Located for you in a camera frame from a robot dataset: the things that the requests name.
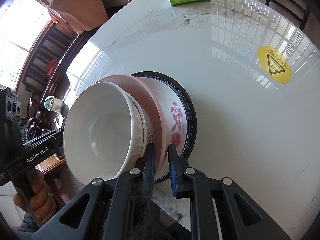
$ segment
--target window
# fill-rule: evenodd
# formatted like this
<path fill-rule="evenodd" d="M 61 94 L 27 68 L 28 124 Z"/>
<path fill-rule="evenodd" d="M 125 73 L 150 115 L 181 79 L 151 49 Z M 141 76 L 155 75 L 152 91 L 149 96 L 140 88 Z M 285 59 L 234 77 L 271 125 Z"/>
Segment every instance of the window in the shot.
<path fill-rule="evenodd" d="M 35 0 L 14 0 L 0 18 L 0 86 L 16 89 L 30 50 L 50 20 Z"/>

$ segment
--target blue patterned rim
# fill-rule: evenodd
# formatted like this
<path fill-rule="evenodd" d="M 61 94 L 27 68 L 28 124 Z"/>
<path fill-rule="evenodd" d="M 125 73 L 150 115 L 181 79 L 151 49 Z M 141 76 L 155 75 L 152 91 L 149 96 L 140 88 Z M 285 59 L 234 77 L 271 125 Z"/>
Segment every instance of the blue patterned rim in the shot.
<path fill-rule="evenodd" d="M 196 135 L 197 135 L 197 117 L 196 117 L 196 111 L 193 107 L 192 101 L 186 90 L 173 78 L 159 73 L 159 72 L 153 72 L 153 71 L 142 71 L 132 74 L 134 77 L 146 77 L 146 78 L 153 78 L 157 79 L 166 85 L 168 85 L 180 98 L 184 110 L 187 114 L 187 139 L 185 141 L 185 145 L 181 154 L 181 157 L 189 158 L 193 146 L 195 145 L 196 141 Z M 167 179 L 169 179 L 170 175 L 169 172 L 162 176 L 161 178 L 157 179 L 155 183 L 163 182 Z"/>

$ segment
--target white bowl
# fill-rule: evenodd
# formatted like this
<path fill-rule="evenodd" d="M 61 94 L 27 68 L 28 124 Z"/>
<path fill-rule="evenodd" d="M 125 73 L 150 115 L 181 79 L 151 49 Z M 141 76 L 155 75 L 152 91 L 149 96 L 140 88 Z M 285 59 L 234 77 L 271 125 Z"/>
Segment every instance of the white bowl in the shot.
<path fill-rule="evenodd" d="M 64 128 L 63 147 L 72 174 L 87 185 L 118 177 L 135 166 L 143 148 L 139 111 L 116 84 L 99 82 L 76 99 Z"/>
<path fill-rule="evenodd" d="M 137 102 L 137 100 L 130 95 L 129 93 L 126 92 L 128 97 L 133 101 L 135 106 L 137 107 L 141 119 L 142 119 L 142 125 L 143 125 L 143 147 L 142 147 L 142 153 L 141 156 L 143 156 L 146 152 L 147 145 L 149 143 L 154 142 L 154 129 L 153 129 L 153 124 L 152 121 L 148 115 L 148 113 L 144 110 L 142 106 Z"/>

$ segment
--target metal screw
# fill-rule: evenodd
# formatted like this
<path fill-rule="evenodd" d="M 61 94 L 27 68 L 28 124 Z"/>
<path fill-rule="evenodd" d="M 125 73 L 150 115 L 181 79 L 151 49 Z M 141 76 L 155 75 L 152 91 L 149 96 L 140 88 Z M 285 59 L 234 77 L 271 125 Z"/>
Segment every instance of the metal screw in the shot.
<path fill-rule="evenodd" d="M 187 174 L 194 174 L 196 171 L 194 168 L 186 168 L 186 173 Z"/>
<path fill-rule="evenodd" d="M 102 184 L 102 179 L 96 178 L 92 181 L 92 184 L 95 186 L 100 186 Z"/>
<path fill-rule="evenodd" d="M 230 179 L 230 178 L 224 178 L 224 179 L 222 180 L 222 182 L 223 182 L 223 184 L 231 185 L 232 179 Z"/>
<path fill-rule="evenodd" d="M 132 175 L 137 175 L 137 174 L 140 173 L 140 170 L 139 170 L 138 168 L 133 168 L 133 169 L 130 170 L 130 173 L 131 173 Z"/>

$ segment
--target red cloth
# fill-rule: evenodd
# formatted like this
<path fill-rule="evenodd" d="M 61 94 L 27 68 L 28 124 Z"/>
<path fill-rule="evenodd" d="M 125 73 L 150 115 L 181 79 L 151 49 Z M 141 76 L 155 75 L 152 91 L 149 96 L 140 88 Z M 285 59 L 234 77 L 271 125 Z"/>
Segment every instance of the red cloth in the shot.
<path fill-rule="evenodd" d="M 49 62 L 48 64 L 48 77 L 52 76 L 53 71 L 58 65 L 58 61 L 56 59 L 53 59 L 52 61 Z"/>
<path fill-rule="evenodd" d="M 48 10 L 52 21 L 70 33 L 90 31 L 108 20 L 101 0 L 52 0 Z"/>

